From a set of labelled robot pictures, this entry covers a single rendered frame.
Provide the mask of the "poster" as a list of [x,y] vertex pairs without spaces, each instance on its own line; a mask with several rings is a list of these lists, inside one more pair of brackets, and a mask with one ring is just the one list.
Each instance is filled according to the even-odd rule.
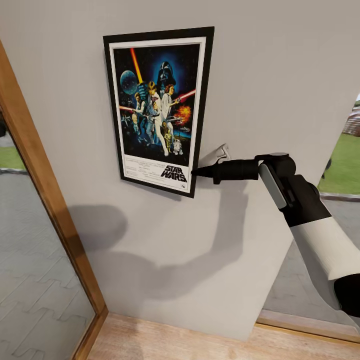
[[122,180],[194,199],[214,33],[103,37]]

